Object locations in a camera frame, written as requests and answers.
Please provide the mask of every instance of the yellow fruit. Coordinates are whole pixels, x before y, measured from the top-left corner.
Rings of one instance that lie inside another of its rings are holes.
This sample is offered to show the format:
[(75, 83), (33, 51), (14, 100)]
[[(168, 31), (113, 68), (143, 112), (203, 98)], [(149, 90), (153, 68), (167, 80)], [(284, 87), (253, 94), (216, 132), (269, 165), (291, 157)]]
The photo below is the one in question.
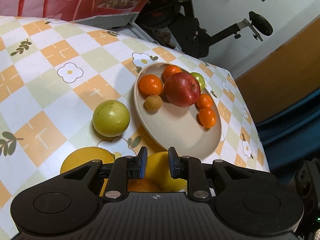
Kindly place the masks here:
[(134, 192), (160, 192), (159, 187), (150, 179), (130, 179), (128, 181), (128, 191)]
[(144, 105), (149, 111), (155, 111), (160, 109), (160, 107), (162, 106), (162, 99), (157, 95), (148, 96), (146, 101), (144, 102)]
[[(102, 160), (102, 163), (113, 163), (115, 161), (108, 150), (99, 147), (85, 147), (77, 149), (68, 155), (61, 165), (60, 174), (95, 159)], [(107, 179), (104, 180), (100, 196), (104, 192), (107, 181)]]
[(187, 186), (186, 180), (171, 178), (168, 152), (158, 152), (148, 157), (144, 177), (155, 182), (162, 192), (177, 192)]

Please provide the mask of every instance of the brown wooden panel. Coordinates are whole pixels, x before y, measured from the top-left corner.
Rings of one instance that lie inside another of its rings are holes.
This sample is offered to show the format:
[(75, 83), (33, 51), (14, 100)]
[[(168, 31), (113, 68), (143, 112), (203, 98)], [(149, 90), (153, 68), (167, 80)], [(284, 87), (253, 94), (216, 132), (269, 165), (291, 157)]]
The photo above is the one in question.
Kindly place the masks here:
[(319, 88), (320, 19), (236, 79), (236, 84), (255, 123)]

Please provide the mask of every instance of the metal screw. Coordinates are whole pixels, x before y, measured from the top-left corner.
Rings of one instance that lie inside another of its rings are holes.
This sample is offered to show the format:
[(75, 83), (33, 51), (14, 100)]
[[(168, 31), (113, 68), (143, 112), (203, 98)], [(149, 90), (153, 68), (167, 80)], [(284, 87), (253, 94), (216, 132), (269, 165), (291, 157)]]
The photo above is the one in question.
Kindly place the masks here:
[(206, 198), (209, 197), (209, 193), (204, 190), (198, 190), (193, 193), (194, 197), (196, 198)]
[(105, 193), (105, 196), (108, 198), (118, 198), (121, 196), (121, 193), (116, 190), (110, 190)]

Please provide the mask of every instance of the green apple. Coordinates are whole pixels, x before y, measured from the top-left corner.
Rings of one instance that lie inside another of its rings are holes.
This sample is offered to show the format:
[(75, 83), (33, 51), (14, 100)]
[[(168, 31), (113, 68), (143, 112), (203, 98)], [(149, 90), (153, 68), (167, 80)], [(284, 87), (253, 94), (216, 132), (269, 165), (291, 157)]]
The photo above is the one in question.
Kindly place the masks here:
[(197, 79), (197, 81), (199, 82), (199, 85), (200, 85), (200, 89), (201, 90), (204, 89), (205, 83), (204, 83), (203, 76), (201, 74), (199, 74), (199, 73), (196, 73), (196, 72), (192, 72), (190, 74), (193, 75)]
[(129, 123), (129, 110), (117, 100), (102, 102), (94, 110), (92, 116), (93, 127), (105, 137), (119, 136), (128, 128)]

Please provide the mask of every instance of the curtain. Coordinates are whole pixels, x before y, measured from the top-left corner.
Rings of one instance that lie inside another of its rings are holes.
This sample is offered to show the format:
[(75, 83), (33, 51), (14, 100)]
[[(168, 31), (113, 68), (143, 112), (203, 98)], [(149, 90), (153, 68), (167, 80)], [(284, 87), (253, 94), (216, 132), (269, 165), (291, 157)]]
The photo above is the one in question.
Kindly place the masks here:
[(256, 127), (270, 172), (288, 183), (302, 160), (320, 157), (320, 88)]

